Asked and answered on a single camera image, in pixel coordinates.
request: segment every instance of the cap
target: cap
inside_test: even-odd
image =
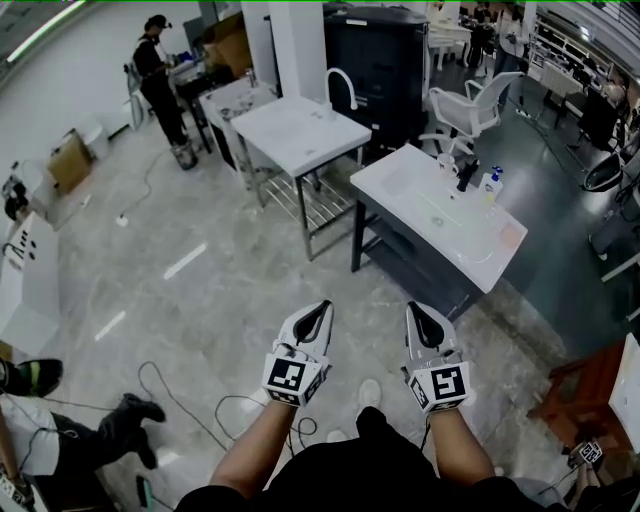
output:
[[[151,16],[144,24],[145,30],[149,27],[158,27],[158,28],[171,28],[171,23],[167,23],[167,18],[165,18],[162,14],[156,14],[155,16]]]

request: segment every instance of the ceiling light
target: ceiling light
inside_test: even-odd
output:
[[[36,42],[47,30],[56,25],[58,22],[62,21],[64,18],[69,16],[73,11],[77,10],[82,4],[85,3],[85,0],[77,0],[70,7],[67,7],[64,11],[59,12],[49,21],[47,21],[44,25],[42,25],[38,30],[36,30],[33,34],[31,34],[26,41],[24,41],[18,48],[16,48],[11,55],[7,57],[8,62],[13,62],[20,55],[22,55],[29,46]]]

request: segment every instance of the white column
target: white column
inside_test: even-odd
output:
[[[269,4],[245,1],[241,4],[256,78],[266,84],[276,85],[278,77],[276,76],[276,56],[273,51],[271,23],[264,19],[269,15]]]
[[[320,2],[269,2],[284,96],[324,101],[327,55]]]
[[[533,32],[536,25],[536,11],[538,10],[538,2],[526,1],[524,3],[523,22],[527,25],[529,32]]]

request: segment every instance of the white sink counter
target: white sink counter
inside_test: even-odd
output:
[[[297,177],[357,148],[371,130],[302,97],[280,98],[231,121],[247,141]]]
[[[351,183],[409,226],[482,292],[494,287],[527,229],[438,162],[407,144],[351,177]]]

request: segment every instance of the cardboard box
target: cardboard box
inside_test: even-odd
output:
[[[240,78],[247,69],[253,67],[241,12],[205,29],[202,40],[207,53],[205,64],[209,70],[229,66],[234,78]]]
[[[76,130],[65,135],[62,145],[53,150],[48,169],[60,195],[71,192],[89,175],[91,155]]]

